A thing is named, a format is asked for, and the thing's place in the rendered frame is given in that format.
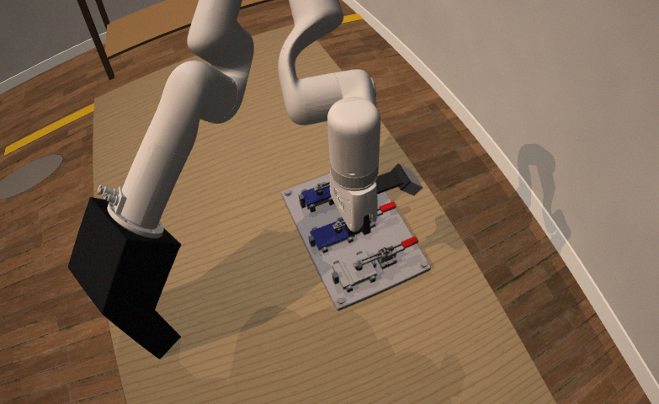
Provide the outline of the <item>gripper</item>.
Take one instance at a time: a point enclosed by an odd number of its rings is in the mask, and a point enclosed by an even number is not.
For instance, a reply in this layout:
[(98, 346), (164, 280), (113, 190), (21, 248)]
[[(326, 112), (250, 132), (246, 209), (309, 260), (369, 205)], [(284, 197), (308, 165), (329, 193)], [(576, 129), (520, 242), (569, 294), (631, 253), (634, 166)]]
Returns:
[(357, 235), (360, 232), (364, 235), (371, 233), (369, 219), (375, 223), (378, 215), (376, 180), (361, 189), (345, 188), (333, 180), (330, 168), (330, 194), (345, 221), (348, 235)]

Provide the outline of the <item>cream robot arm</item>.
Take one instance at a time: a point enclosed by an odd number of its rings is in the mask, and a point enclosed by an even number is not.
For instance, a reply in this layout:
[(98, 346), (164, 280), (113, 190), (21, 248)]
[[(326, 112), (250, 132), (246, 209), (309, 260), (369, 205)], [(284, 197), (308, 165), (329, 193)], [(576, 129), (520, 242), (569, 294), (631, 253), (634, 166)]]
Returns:
[[(287, 114), (297, 125), (327, 121), (332, 178), (345, 188), (367, 187), (379, 171), (375, 82), (359, 69), (298, 79), (297, 56), (334, 31), (343, 21), (343, 11), (339, 0), (289, 2), (295, 27), (278, 65)], [(173, 70), (124, 186), (98, 187), (98, 194), (109, 202), (110, 216), (137, 235), (162, 236), (160, 219), (194, 146), (199, 120), (227, 122), (242, 104), (254, 44), (237, 22), (241, 5), (242, 0), (199, 0), (187, 43), (210, 65), (186, 61)], [(414, 172), (399, 163), (375, 182), (377, 194), (399, 187), (415, 196), (423, 188)]]

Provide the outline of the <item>blue flat plate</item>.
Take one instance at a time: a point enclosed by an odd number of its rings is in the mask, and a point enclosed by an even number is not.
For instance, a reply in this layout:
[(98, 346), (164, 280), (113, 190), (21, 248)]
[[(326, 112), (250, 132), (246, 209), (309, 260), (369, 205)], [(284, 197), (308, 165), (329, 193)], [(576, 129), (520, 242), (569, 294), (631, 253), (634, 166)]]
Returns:
[(342, 228), (341, 233), (336, 233), (332, 227), (337, 221), (322, 226), (313, 231), (310, 231), (311, 235), (315, 239), (315, 244), (318, 250), (321, 250), (323, 247), (330, 247), (334, 244), (347, 240), (349, 237), (355, 237), (355, 235), (349, 236), (348, 232), (345, 230), (345, 227)]
[(314, 188), (313, 189), (308, 189), (304, 192), (301, 192), (305, 198), (306, 202), (306, 208), (309, 210), (310, 206), (314, 204), (315, 207), (318, 205), (322, 205), (328, 202), (328, 198), (332, 197), (330, 194), (330, 187), (323, 189), (323, 194), (322, 195), (317, 195)]

